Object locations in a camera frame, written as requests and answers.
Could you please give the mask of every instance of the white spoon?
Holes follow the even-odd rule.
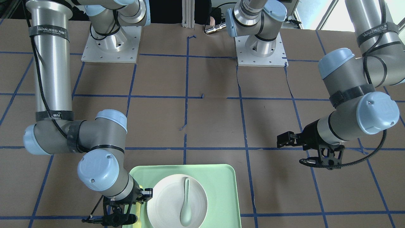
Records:
[[[184,179],[184,202],[180,212],[180,223],[182,226],[189,226],[191,224],[191,208],[188,204],[188,189],[190,186],[190,179]]]

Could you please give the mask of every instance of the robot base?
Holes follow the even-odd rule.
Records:
[[[121,27],[132,38],[131,45],[119,52],[106,52],[97,47],[95,40],[89,35],[86,47],[81,57],[82,62],[113,62],[113,63],[136,63],[138,56],[139,41],[141,39],[141,26]]]
[[[245,47],[249,36],[235,37],[236,54],[238,57],[238,66],[242,67],[284,67],[288,61],[284,45],[280,34],[277,35],[277,46],[274,53],[269,57],[257,57],[250,53]]]

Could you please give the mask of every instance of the white mounting plate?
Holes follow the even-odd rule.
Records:
[[[245,47],[246,40],[249,36],[235,37],[236,55],[238,57],[238,66],[242,67],[284,67],[288,61],[284,50],[283,41],[280,33],[276,38],[276,49],[269,57],[258,57],[252,55]]]
[[[141,26],[126,26],[121,27],[132,37],[132,44],[128,49],[123,49],[119,52],[105,52],[98,48],[95,40],[89,35],[86,47],[84,48],[81,57],[82,62],[114,62],[114,63],[136,63],[138,56],[139,41],[141,40]]]

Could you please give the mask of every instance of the round plate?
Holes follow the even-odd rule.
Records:
[[[207,215],[207,194],[201,184],[191,176],[174,174],[160,180],[153,187],[153,198],[147,202],[147,214],[154,228],[184,228],[180,223],[180,211],[184,201],[184,179],[190,179],[188,203],[191,207],[191,224],[198,228]]]

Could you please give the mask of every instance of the yellow object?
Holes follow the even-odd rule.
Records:
[[[136,203],[135,204],[135,215],[138,217],[138,220],[136,223],[132,224],[132,228],[142,228],[142,223],[141,223],[141,204]]]

